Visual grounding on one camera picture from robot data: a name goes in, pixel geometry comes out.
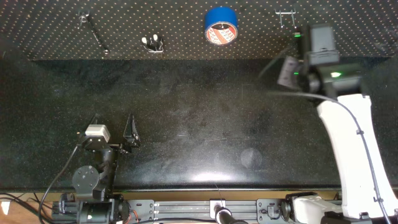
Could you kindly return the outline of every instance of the blue tape roll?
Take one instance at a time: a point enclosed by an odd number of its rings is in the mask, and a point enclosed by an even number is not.
[[[238,20],[235,12],[227,7],[217,7],[205,16],[205,36],[216,45],[231,43],[238,36]]]

